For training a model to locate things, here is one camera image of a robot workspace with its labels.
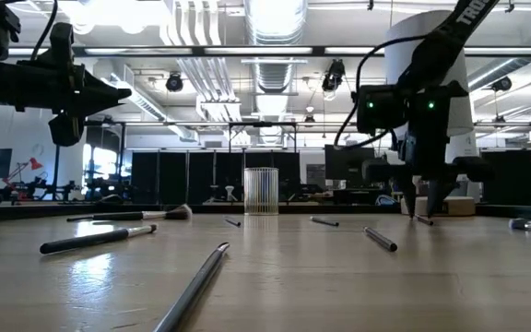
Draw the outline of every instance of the monitor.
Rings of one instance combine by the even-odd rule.
[[[324,146],[324,177],[328,180],[363,182],[361,164],[374,159],[374,148],[337,150],[332,145]]]

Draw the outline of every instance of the desk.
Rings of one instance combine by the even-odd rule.
[[[508,219],[428,227],[341,215],[333,228],[308,215],[234,216],[236,228],[221,218],[157,221],[155,235],[51,256],[41,243],[113,226],[0,222],[0,331],[152,331],[223,241],[228,257],[183,331],[531,331],[531,233]]]

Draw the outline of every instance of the brush bristles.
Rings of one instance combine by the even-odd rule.
[[[165,212],[165,219],[186,220],[192,217],[192,210],[187,204],[177,207],[171,211]]]

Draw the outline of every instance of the brush handle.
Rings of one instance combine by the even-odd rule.
[[[421,217],[420,215],[415,215],[415,219],[419,222],[422,222],[428,226],[433,226],[433,221],[431,221],[429,218]]]
[[[225,216],[224,220],[227,221],[229,224],[231,224],[233,226],[241,227],[241,222],[237,221],[237,220],[235,220],[235,219],[233,219],[231,217]]]
[[[396,244],[387,238],[385,238],[382,234],[380,234],[378,231],[375,231],[371,229],[370,227],[364,227],[364,232],[366,235],[370,236],[371,239],[376,241],[379,245],[381,245],[384,249],[388,250],[389,252],[395,252],[396,251]]]
[[[228,248],[229,244],[223,243],[212,252],[188,287],[183,291],[182,296],[173,304],[159,322],[159,325],[153,330],[154,332],[177,332],[182,330],[184,318],[189,316],[194,305],[200,299],[202,292],[206,289],[208,282],[214,278]]]
[[[102,243],[110,243],[127,239],[130,236],[137,236],[145,233],[152,233],[157,229],[157,225],[136,227],[133,229],[121,229],[109,231],[101,234],[80,236],[71,239],[59,240],[41,245],[41,254],[58,253],[65,250],[83,248]]]
[[[94,220],[142,220],[143,212],[103,213],[93,215]]]
[[[331,222],[331,221],[327,221],[325,219],[321,219],[319,217],[311,217],[311,221],[312,222],[316,222],[316,223],[320,223],[320,224],[324,224],[324,225],[327,225],[327,226],[339,227],[339,222]]]

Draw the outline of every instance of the spotlight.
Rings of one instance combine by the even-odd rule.
[[[342,77],[346,74],[346,68],[343,66],[343,60],[333,59],[329,70],[324,76],[323,91],[332,92],[337,90],[342,83]]]
[[[304,117],[304,122],[305,123],[315,123],[314,121],[314,116],[312,114],[308,114],[307,116]],[[312,125],[306,125],[307,128],[312,128],[313,126]]]
[[[167,79],[165,88],[170,92],[179,92],[183,89],[182,74],[174,72],[170,73],[170,77]]]
[[[504,77],[497,82],[490,85],[490,88],[497,91],[507,91],[512,88],[512,81],[508,77]]]

